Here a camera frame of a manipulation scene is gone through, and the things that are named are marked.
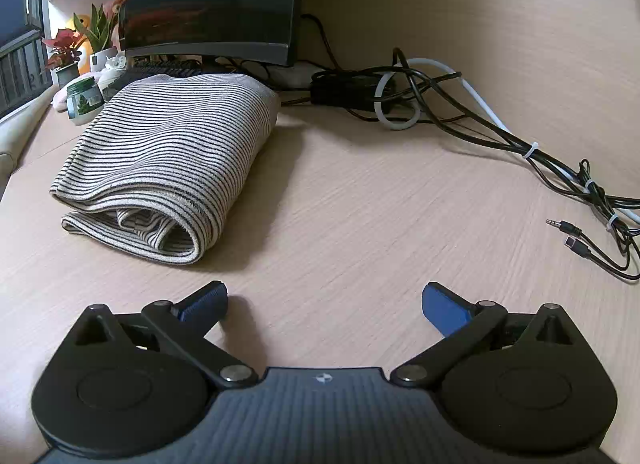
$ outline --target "keyboard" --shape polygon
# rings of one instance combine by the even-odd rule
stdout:
[[[172,78],[191,78],[201,74],[222,74],[229,71],[228,67],[224,65],[203,66],[194,60],[139,63],[138,65],[129,67],[123,75],[103,89],[102,97],[104,100],[110,100],[111,97],[128,84],[155,76],[156,74],[166,74]]]

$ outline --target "metal screw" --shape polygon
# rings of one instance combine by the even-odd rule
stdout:
[[[237,383],[249,379],[254,371],[244,365],[230,365],[220,370],[220,377],[225,381]]]
[[[398,379],[408,382],[421,381],[427,377],[427,371],[420,365],[404,365],[396,370]]]

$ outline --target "black power brick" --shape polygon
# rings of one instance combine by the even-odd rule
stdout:
[[[381,77],[378,74],[357,74],[343,70],[318,72],[311,81],[311,103],[374,111],[373,98]],[[396,82],[389,79],[382,95],[390,95],[395,91]],[[382,102],[382,111],[389,113],[394,106],[394,101]]]

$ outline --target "black and white striped fabric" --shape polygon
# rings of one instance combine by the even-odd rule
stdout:
[[[242,74],[164,74],[118,92],[50,189],[70,233],[164,263],[200,259],[222,232],[280,100]]]

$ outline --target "green lid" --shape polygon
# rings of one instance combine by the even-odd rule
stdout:
[[[95,85],[95,79],[93,77],[83,79],[82,81],[75,82],[66,88],[66,95],[81,94],[85,90],[88,90]]]

